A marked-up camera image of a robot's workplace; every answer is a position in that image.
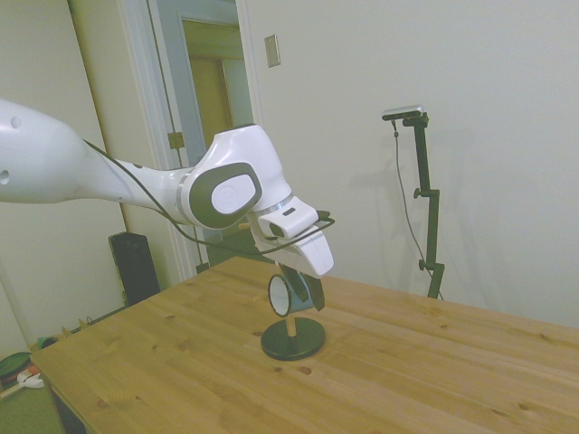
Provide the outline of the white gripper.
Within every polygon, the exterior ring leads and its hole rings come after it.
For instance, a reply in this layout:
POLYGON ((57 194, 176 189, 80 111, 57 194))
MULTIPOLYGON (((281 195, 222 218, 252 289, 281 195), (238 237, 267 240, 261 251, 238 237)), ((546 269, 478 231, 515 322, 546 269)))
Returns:
POLYGON ((321 225, 314 224, 290 239, 267 240, 259 228, 252 228, 252 236, 259 252, 282 265, 282 273, 300 301, 305 300, 305 286, 299 272, 309 275, 310 298, 314 308, 322 310, 325 295, 319 278, 332 269, 334 259, 321 225))

